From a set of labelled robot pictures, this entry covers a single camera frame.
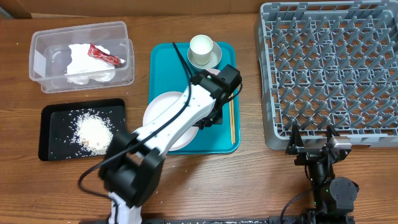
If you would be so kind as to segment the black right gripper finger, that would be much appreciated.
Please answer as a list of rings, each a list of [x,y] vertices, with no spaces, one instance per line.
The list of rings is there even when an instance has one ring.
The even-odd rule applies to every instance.
[[[338,132],[336,131],[334,126],[329,124],[326,127],[326,136],[327,136],[327,140],[330,140],[332,137],[337,137],[337,136],[340,136],[340,135],[338,134]]]
[[[292,132],[290,135],[288,149],[304,148],[303,141],[300,135],[299,128],[296,123],[292,125]]]

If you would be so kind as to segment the pink bowl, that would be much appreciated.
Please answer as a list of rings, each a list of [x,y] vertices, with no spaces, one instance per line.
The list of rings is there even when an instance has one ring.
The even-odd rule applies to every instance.
[[[220,71],[215,69],[215,68],[208,68],[208,69],[206,69],[206,71],[208,71],[208,72],[210,72],[210,73],[212,73],[214,75],[217,75],[217,74],[220,73]]]

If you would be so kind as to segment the white round plate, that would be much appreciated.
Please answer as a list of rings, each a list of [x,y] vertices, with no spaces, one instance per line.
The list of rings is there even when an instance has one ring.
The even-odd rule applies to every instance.
[[[156,119],[156,117],[158,117],[168,107],[174,104],[182,95],[183,93],[179,91],[169,91],[154,98],[145,110],[142,125],[145,126],[152,120]],[[174,143],[174,145],[170,148],[170,151],[177,151],[187,146],[191,141],[193,141],[194,137],[197,135],[197,132],[198,128],[192,126]]]

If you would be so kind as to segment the red snack wrapper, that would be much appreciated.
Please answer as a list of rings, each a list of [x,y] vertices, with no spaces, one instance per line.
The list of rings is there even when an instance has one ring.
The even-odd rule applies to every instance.
[[[119,57],[106,54],[105,52],[101,51],[99,48],[97,48],[93,43],[90,44],[90,48],[88,49],[88,55],[90,57],[100,59],[104,62],[110,63],[112,65],[115,65],[116,67],[120,67],[123,62]]]

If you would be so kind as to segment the pile of rice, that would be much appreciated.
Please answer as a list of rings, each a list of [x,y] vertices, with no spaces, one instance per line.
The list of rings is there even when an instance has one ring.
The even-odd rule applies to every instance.
[[[78,148],[76,156],[101,156],[106,153],[113,139],[114,125],[106,113],[93,108],[73,110],[70,129],[72,136],[69,144]]]

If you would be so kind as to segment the white napkin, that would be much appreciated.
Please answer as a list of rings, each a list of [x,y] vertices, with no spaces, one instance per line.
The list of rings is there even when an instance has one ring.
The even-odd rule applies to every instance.
[[[86,85],[90,80],[109,82],[115,76],[115,66],[101,59],[88,55],[90,44],[71,44],[71,63],[67,66],[65,75],[82,74],[79,77],[68,78],[69,83]]]

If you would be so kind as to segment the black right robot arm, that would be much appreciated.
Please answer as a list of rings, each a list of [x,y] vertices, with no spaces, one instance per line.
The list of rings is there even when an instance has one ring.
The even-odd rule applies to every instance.
[[[285,153],[295,155],[296,166],[304,166],[310,189],[290,200],[280,213],[281,223],[354,223],[348,214],[354,210],[359,185],[346,177],[336,177],[333,164],[346,159],[352,150],[348,137],[340,136],[331,125],[326,128],[327,143],[319,149],[304,146],[297,124],[293,124]],[[285,218],[288,207],[312,193],[314,207],[306,208],[296,217]]]

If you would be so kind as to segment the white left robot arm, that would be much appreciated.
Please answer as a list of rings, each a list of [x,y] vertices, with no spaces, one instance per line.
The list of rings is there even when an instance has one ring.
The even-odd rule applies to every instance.
[[[99,168],[113,201],[108,223],[141,223],[141,207],[159,185],[168,151],[192,126],[211,126],[241,82],[231,65],[216,75],[196,72],[182,96],[155,119],[132,133],[114,135]]]

